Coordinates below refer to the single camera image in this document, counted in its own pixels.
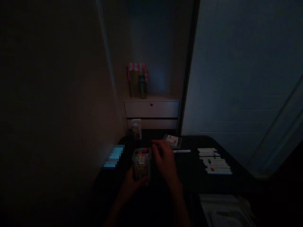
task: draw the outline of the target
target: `white cabinet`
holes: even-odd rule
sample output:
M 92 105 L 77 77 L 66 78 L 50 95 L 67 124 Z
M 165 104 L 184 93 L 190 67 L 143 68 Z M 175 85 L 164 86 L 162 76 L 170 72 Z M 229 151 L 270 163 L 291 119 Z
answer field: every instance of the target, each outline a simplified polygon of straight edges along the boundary
M 146 99 L 133 98 L 124 101 L 128 128 L 133 118 L 142 119 L 142 129 L 176 129 L 179 100 L 164 96 L 148 96 Z

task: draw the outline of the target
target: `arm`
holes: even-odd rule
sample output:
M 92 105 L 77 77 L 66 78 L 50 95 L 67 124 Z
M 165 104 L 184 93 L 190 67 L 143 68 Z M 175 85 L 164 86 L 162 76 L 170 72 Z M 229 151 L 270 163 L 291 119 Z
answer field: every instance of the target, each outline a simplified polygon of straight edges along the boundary
M 106 227 L 116 226 L 119 213 L 123 205 L 132 197 L 132 195 L 136 192 L 136 190 L 145 184 L 148 180 L 148 177 L 145 176 L 138 181 L 134 181 L 134 165 L 127 171 L 124 182 L 121 186 L 121 189 L 116 197 L 115 202 L 113 203 L 110 213 L 105 222 Z
M 152 150 L 157 167 L 169 187 L 173 205 L 176 209 L 179 226 L 190 226 L 188 212 L 183 198 L 183 186 L 175 165 L 174 152 L 165 140 L 153 140 Z

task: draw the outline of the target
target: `white wall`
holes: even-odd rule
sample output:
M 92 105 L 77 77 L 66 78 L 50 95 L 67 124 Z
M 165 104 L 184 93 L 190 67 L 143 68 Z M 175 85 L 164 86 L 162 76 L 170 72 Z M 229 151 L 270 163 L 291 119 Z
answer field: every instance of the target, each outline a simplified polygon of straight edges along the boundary
M 134 62 L 149 72 L 149 94 L 181 98 L 193 0 L 129 0 Z
M 124 100 L 130 98 L 127 65 L 133 60 L 130 18 L 126 1 L 97 0 L 102 5 L 105 32 L 115 80 L 119 111 L 122 117 L 124 135 L 128 133 Z
M 299 1 L 201 1 L 182 135 L 209 135 L 248 164 L 302 75 L 301 9 Z
M 5 10 L 2 205 L 19 225 L 77 221 L 123 136 L 96 2 L 7 2 Z

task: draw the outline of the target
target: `white drawer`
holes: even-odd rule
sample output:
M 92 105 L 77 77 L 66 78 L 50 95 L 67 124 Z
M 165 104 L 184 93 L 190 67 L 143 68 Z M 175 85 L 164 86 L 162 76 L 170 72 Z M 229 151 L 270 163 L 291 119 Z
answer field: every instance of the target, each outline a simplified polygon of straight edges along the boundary
M 127 120 L 127 125 L 129 129 L 132 129 L 132 120 Z M 177 128 L 177 120 L 149 120 L 142 119 L 141 120 L 141 128 L 142 129 L 176 129 Z
M 127 118 L 177 118 L 179 102 L 125 102 Z

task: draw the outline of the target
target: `marker set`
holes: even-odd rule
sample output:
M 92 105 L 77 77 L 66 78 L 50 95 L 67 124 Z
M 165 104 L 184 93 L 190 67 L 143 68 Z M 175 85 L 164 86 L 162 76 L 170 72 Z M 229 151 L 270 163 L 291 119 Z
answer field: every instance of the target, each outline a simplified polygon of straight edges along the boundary
M 150 148 L 137 148 L 133 153 L 132 160 L 137 180 L 146 175 L 151 178 L 151 151 Z
M 230 166 L 226 163 L 225 159 L 217 153 L 215 148 L 198 148 L 199 159 L 203 161 L 206 166 L 205 171 L 208 174 L 222 174 L 232 175 Z

